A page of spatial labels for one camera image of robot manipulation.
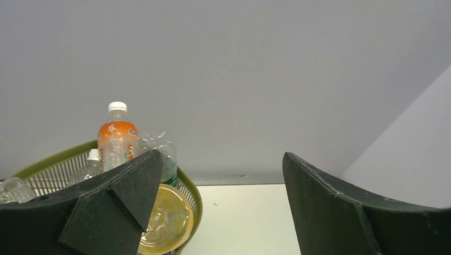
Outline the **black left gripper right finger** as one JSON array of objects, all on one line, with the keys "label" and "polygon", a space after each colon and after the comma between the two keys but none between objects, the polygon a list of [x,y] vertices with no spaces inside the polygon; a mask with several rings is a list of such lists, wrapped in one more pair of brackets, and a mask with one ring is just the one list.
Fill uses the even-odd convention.
[{"label": "black left gripper right finger", "polygon": [[450,254],[450,209],[387,198],[297,155],[282,161],[302,254]]}]

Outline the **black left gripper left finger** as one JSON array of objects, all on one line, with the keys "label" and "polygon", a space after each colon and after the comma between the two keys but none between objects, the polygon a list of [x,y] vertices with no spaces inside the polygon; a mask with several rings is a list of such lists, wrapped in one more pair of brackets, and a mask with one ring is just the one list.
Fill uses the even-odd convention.
[{"label": "black left gripper left finger", "polygon": [[1,254],[136,254],[163,160],[148,151],[25,203],[1,205]]}]

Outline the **large clear plastic bottle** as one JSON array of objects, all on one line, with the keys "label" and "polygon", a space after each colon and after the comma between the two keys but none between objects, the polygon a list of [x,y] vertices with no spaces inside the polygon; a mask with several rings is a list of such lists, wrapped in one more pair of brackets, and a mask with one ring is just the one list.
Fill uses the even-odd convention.
[{"label": "large clear plastic bottle", "polygon": [[101,174],[99,150],[91,149],[86,161],[86,166],[76,170],[68,179],[68,186],[75,185]]}]

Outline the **yellow juice bottle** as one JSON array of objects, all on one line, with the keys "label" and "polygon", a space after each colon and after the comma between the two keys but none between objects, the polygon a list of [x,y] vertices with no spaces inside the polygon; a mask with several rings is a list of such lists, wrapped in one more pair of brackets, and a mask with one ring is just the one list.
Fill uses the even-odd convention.
[{"label": "yellow juice bottle", "polygon": [[193,210],[180,190],[160,184],[147,230],[142,234],[138,254],[175,254],[190,237]]}]

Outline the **orange label tea bottle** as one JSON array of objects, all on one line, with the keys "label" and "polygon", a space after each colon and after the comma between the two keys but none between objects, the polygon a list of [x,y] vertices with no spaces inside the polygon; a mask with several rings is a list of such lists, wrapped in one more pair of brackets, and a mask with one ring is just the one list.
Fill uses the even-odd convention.
[{"label": "orange label tea bottle", "polygon": [[138,130],[127,117],[127,105],[112,102],[108,105],[108,113],[108,120],[99,129],[97,139],[103,172],[134,159],[139,153]]}]

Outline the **dark green label bottle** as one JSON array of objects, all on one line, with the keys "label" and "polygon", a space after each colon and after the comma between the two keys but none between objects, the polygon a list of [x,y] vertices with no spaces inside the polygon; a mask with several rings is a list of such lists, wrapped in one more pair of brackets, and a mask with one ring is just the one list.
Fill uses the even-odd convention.
[{"label": "dark green label bottle", "polygon": [[139,138],[141,152],[157,150],[163,161],[160,183],[179,187],[177,152],[167,132],[144,133]]}]

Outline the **blue label water bottle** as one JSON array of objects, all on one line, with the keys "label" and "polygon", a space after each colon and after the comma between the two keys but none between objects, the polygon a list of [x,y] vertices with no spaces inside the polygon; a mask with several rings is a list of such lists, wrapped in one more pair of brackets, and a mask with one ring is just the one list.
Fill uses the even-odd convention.
[{"label": "blue label water bottle", "polygon": [[36,197],[35,191],[18,177],[1,182],[1,204],[25,203]]}]

